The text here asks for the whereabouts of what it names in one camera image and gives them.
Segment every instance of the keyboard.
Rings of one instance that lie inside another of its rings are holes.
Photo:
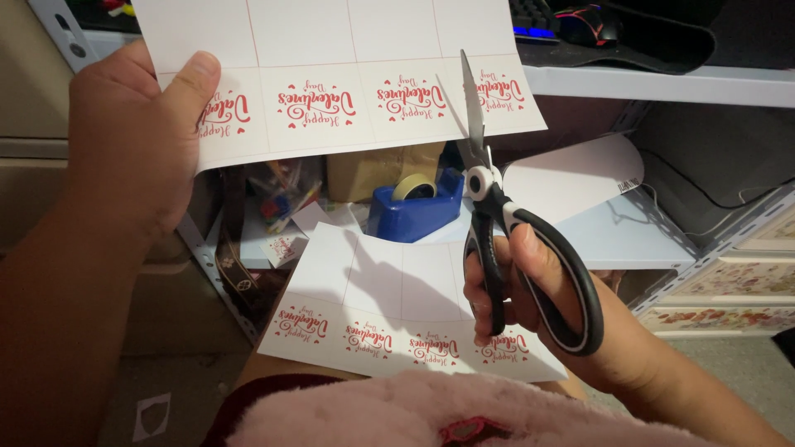
[[[516,42],[527,44],[556,44],[560,39],[560,20],[545,0],[508,0],[510,17],[514,23]]]

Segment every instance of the scissors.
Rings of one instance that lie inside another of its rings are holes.
[[[517,268],[519,280],[533,295],[541,319],[555,344],[574,356],[588,356],[599,349],[604,335],[602,307],[591,275],[572,245],[555,227],[512,202],[502,191],[502,174],[491,164],[491,148],[483,145],[485,124],[483,112],[480,110],[480,96],[467,55],[463,50],[461,50],[461,65],[463,90],[467,101],[469,138],[458,141],[458,150],[467,168],[466,182],[475,206],[463,259],[466,264],[467,256],[472,252],[478,252],[484,273],[483,283],[491,299],[491,335],[499,335],[505,330],[502,288],[506,279],[502,277],[494,256],[492,232],[494,222],[497,222],[506,237],[510,237],[510,233],[517,225],[530,224],[536,237],[557,255],[560,265],[568,272],[574,283],[582,314],[582,334],[577,334],[569,328],[549,296]]]

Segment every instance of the blue tape dispenser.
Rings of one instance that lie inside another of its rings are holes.
[[[411,243],[458,218],[463,176],[453,168],[442,171],[439,182],[409,176],[397,186],[373,191],[367,231],[370,236]]]

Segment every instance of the cardboard box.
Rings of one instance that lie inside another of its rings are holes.
[[[446,142],[327,156],[328,196],[338,202],[370,201],[379,186],[394,186],[423,173],[432,181]]]

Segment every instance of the brown ribbon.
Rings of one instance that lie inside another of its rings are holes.
[[[243,166],[221,169],[223,180],[223,216],[215,250],[215,264],[224,290],[241,315],[262,331],[273,307],[273,296],[260,289],[240,262],[240,238],[246,211],[246,175]]]

